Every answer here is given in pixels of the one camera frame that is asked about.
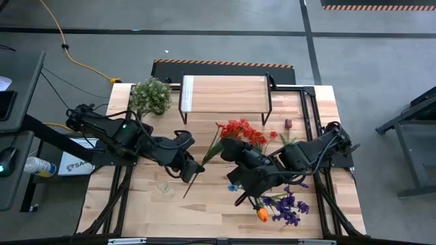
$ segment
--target potted plant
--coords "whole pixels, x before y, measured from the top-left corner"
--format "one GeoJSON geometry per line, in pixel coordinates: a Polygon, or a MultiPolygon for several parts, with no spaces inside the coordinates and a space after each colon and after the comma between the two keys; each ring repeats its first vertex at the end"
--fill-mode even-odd
{"type": "Polygon", "coordinates": [[[162,115],[170,108],[171,87],[150,77],[137,84],[130,96],[130,108],[136,110],[139,116],[154,113],[162,115]]]}

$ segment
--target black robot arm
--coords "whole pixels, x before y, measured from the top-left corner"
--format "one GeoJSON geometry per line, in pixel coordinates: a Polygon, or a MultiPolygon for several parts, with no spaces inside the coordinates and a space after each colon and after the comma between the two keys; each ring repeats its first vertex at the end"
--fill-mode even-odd
{"type": "Polygon", "coordinates": [[[336,154],[349,154],[359,145],[352,146],[349,135],[338,122],[330,122],[324,134],[310,142],[288,144],[274,153],[265,156],[251,144],[238,139],[224,138],[221,158],[238,165],[227,177],[232,184],[242,185],[243,195],[235,201],[235,206],[248,197],[257,199],[265,191],[281,184],[300,184],[306,176],[313,176],[317,189],[332,212],[349,235],[362,234],[347,220],[334,199],[322,184],[318,169],[323,161],[331,160],[336,154]]]}
{"type": "Polygon", "coordinates": [[[93,104],[78,105],[68,110],[66,125],[77,132],[91,134],[99,139],[93,150],[94,165],[135,165],[138,157],[145,157],[165,167],[173,178],[188,183],[195,173],[204,172],[187,149],[195,143],[190,132],[175,131],[176,137],[151,136],[153,127],[140,122],[135,112],[125,111],[102,116],[93,111],[93,104]],[[130,113],[136,120],[110,119],[112,116],[130,113]]]}

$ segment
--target wooden table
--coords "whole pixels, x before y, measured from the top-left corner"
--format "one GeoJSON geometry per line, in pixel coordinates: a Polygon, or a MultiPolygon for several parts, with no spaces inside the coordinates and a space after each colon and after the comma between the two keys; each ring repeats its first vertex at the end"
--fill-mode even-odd
{"type": "MultiPolygon", "coordinates": [[[[132,84],[115,84],[108,106],[108,114],[126,110],[132,84]]],[[[315,86],[322,125],[339,121],[339,113],[331,86],[315,86]]],[[[285,133],[284,121],[292,119],[291,137],[307,140],[303,123],[300,95],[293,92],[271,92],[272,113],[264,134],[270,131],[285,133]]],[[[173,130],[185,129],[193,134],[196,143],[189,152],[196,161],[202,157],[217,130],[215,122],[224,124],[229,119],[247,119],[251,126],[262,129],[260,115],[254,114],[192,114],[184,125],[178,112],[178,93],[172,96],[171,108],[162,116],[145,116],[142,121],[152,125],[153,135],[174,138],[173,130]]],[[[281,140],[273,140],[267,150],[282,147],[281,140]]],[[[188,184],[169,177],[158,164],[141,159],[134,167],[125,211],[123,237],[191,237],[191,238],[321,238],[320,218],[317,209],[313,178],[306,178],[308,189],[291,186],[297,200],[310,205],[310,213],[302,214],[298,227],[286,226],[283,221],[262,223],[249,203],[234,206],[241,192],[230,192],[226,174],[236,166],[222,161],[219,156],[205,165],[190,192],[183,199],[188,184]],[[164,197],[156,188],[159,180],[167,180],[176,190],[173,198],[164,197]]],[[[114,167],[102,167],[91,176],[79,221],[78,232],[84,231],[99,215],[108,201],[114,167]]],[[[365,233],[362,213],[354,181],[343,169],[332,170],[332,180],[337,203],[346,217],[361,233],[365,233]]],[[[285,186],[275,187],[270,193],[282,193],[285,186]]],[[[117,216],[114,212],[112,224],[117,216]]],[[[331,211],[326,208],[329,227],[333,225],[331,211]]]]}
{"type": "Polygon", "coordinates": [[[181,96],[179,107],[185,124],[187,113],[191,112],[269,115],[272,110],[266,76],[185,75],[181,96]]]}

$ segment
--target concrete floor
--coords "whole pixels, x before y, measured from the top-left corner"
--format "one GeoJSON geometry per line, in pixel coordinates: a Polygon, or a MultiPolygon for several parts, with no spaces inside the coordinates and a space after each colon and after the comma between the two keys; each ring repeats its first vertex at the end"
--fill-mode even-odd
{"type": "MultiPolygon", "coordinates": [[[[324,11],[320,1],[306,2],[313,31],[436,32],[436,12],[324,11]]],[[[297,0],[46,3],[61,26],[69,28],[304,31],[297,0]]],[[[32,0],[11,1],[0,13],[0,25],[54,27],[45,9],[32,0]]],[[[67,40],[76,59],[125,82],[145,79],[154,59],[171,58],[292,64],[297,84],[313,84],[305,37],[67,35],[67,40]]],[[[361,143],[353,154],[357,189],[367,233],[374,238],[436,241],[436,195],[398,200],[397,191],[412,187],[410,173],[394,132],[381,137],[374,131],[435,85],[434,41],[314,39],[322,84],[334,86],[343,126],[354,143],[361,143]]],[[[110,95],[111,85],[106,80],[66,59],[57,34],[0,33],[0,44],[17,50],[45,50],[47,69],[91,93],[110,95]]],[[[74,90],[51,75],[48,78],[70,106],[107,102],[74,90]]],[[[66,120],[64,105],[44,80],[38,82],[29,113],[45,122],[66,120]]],[[[39,186],[35,198],[41,205],[38,212],[21,214],[18,208],[0,212],[0,240],[71,235],[86,186],[85,182],[39,186]]]]}

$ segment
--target black metal stand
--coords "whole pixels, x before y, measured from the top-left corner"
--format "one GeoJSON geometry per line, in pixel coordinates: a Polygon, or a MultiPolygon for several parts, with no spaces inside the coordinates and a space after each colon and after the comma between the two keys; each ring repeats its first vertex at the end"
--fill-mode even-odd
{"type": "Polygon", "coordinates": [[[433,161],[429,160],[434,158],[433,151],[420,152],[436,142],[436,133],[434,133],[436,121],[414,120],[436,108],[436,96],[431,95],[427,98],[421,96],[413,100],[411,105],[414,106],[375,129],[380,135],[395,129],[409,166],[415,188],[398,192],[398,198],[436,193],[436,185],[429,185],[429,175],[426,170],[426,167],[435,166],[433,161]]]}

